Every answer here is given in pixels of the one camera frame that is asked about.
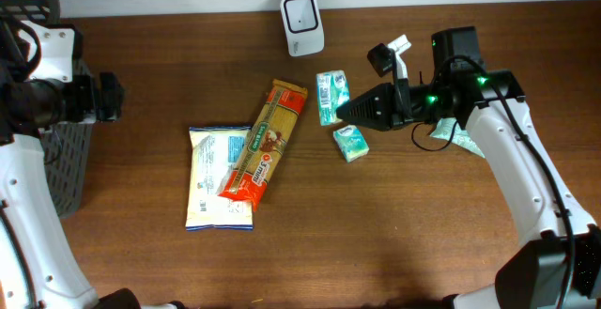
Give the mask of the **teal wet wipes pack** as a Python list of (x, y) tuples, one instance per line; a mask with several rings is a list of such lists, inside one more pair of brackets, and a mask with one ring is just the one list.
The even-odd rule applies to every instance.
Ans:
[(445, 141), (451, 140), (453, 144), (483, 158), (484, 153), (470, 138), (468, 132), (462, 130), (455, 122), (456, 119), (453, 117), (442, 118), (429, 136)]

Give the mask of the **Kleenex tissue pack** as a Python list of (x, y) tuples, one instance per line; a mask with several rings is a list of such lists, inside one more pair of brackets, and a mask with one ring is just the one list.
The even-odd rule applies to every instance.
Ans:
[(342, 70), (332, 70), (317, 74), (316, 89), (320, 125), (330, 126), (340, 122), (336, 110), (350, 101), (345, 73)]
[(333, 138), (347, 162), (353, 162), (369, 152), (369, 146), (362, 133), (354, 125), (335, 131)]

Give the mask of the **large cream wipes bag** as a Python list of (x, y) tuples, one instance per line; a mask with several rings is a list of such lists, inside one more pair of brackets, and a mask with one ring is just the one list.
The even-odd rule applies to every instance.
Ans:
[(192, 167), (185, 228), (254, 229), (252, 205), (219, 196), (245, 145), (249, 126), (191, 127)]

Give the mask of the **San Remo spaghetti pack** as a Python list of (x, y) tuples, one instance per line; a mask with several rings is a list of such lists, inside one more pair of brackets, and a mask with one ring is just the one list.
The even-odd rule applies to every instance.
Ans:
[(281, 80), (272, 89), (249, 131), (237, 162), (224, 177), (218, 195), (257, 209), (308, 97), (308, 90)]

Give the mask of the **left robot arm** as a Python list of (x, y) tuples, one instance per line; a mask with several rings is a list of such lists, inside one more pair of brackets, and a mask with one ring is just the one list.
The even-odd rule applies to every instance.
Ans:
[(124, 89), (86, 68), (72, 25), (1, 19), (1, 305), (137, 308), (127, 288), (101, 297), (69, 247), (47, 179), (43, 134), (59, 125), (115, 122)]

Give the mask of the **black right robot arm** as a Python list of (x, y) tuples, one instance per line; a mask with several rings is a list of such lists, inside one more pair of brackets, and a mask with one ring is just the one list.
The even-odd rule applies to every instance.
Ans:
[(487, 70), (474, 27), (431, 38), (435, 71), (410, 85), (406, 37), (379, 44), (368, 60), (392, 80), (336, 111), (377, 131), (434, 124), (451, 116), (483, 152), (518, 233), (518, 252), (494, 282), (451, 295), (445, 308), (596, 308), (600, 304), (600, 229), (569, 191), (532, 123), (526, 96), (509, 70)]

